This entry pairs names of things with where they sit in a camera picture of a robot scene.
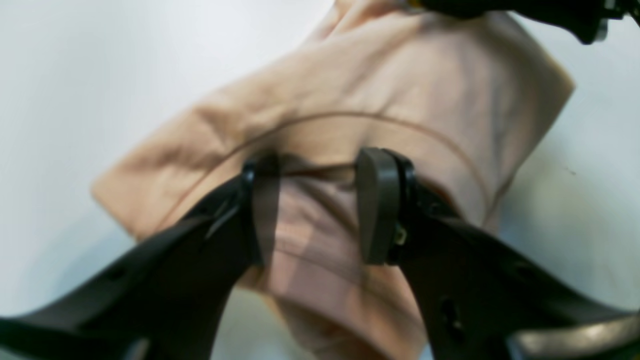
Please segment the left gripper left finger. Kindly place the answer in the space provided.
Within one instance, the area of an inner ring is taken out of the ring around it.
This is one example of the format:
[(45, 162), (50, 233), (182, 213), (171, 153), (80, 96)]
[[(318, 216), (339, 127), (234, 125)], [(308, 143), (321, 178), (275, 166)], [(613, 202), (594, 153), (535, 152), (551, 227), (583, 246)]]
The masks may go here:
[(249, 158), (169, 228), (33, 312), (1, 319), (1, 358), (208, 360), (236, 283), (270, 263), (276, 153)]

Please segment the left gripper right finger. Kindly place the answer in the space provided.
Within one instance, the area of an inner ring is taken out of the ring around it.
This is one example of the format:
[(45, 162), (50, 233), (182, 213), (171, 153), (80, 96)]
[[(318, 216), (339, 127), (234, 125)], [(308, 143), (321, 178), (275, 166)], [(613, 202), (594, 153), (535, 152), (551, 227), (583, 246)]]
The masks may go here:
[(362, 258), (400, 269), (435, 360), (637, 360), (639, 313), (567, 287), (464, 221), (409, 158), (357, 157)]

